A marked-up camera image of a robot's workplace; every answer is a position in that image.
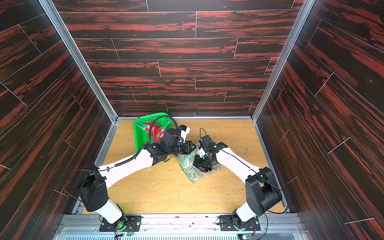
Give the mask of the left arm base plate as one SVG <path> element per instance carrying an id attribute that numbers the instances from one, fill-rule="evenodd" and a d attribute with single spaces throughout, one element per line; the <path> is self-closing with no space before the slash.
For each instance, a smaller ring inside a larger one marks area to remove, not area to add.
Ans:
<path id="1" fill-rule="evenodd" d="M 113 224 L 110 224 L 105 218 L 102 218 L 99 231 L 112 233 L 138 232 L 141 227 L 142 218 L 140 215 L 125 215 Z"/>

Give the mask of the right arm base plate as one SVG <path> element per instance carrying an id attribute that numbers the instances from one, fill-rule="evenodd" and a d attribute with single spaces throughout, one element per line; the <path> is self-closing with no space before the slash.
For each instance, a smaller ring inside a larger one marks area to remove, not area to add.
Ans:
<path id="1" fill-rule="evenodd" d="M 221 231 L 260 231 L 260 223 L 258 217 L 253 217 L 244 222 L 234 215 L 220 215 L 216 224 L 220 226 Z"/>

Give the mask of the clear zip-top bag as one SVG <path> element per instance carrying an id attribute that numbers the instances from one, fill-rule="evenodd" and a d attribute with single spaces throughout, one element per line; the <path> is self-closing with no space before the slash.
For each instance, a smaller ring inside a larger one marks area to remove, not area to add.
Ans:
<path id="1" fill-rule="evenodd" d="M 177 160 L 182 171 L 193 184 L 199 179 L 219 171 L 222 166 L 218 163 L 207 165 L 208 159 L 201 157 L 198 149 L 194 149 L 189 155 L 179 155 Z"/>

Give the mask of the red green dragon fruit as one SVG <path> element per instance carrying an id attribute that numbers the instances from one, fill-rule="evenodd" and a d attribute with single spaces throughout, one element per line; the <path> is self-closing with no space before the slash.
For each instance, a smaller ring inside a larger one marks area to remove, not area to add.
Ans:
<path id="1" fill-rule="evenodd" d="M 154 143 L 163 138 L 165 132 L 164 127 L 160 127 L 157 124 L 152 125 L 152 123 L 146 123 L 144 130 L 148 132 L 150 142 Z"/>

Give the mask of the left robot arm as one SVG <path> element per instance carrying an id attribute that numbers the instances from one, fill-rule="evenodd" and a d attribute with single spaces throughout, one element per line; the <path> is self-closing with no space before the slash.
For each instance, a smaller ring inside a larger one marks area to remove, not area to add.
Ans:
<path id="1" fill-rule="evenodd" d="M 192 153 L 196 145 L 186 141 L 189 133 L 190 128 L 185 125 L 168 129 L 159 141 L 143 145 L 135 154 L 90 170 L 78 190 L 86 210 L 98 213 L 110 224 L 118 222 L 124 213 L 110 200 L 108 188 L 139 170 L 165 162 L 170 155 L 177 157 Z"/>

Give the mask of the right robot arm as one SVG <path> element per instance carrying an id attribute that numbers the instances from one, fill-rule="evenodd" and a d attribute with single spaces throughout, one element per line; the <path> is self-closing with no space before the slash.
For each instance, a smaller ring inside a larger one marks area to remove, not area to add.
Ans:
<path id="1" fill-rule="evenodd" d="M 208 173 L 218 165 L 225 166 L 245 184 L 246 202 L 233 211 L 233 222 L 244 228 L 250 219 L 260 217 L 283 199 L 273 171 L 254 166 L 235 154 L 226 144 L 216 144 L 209 136 L 199 140 L 200 148 L 193 166 Z"/>

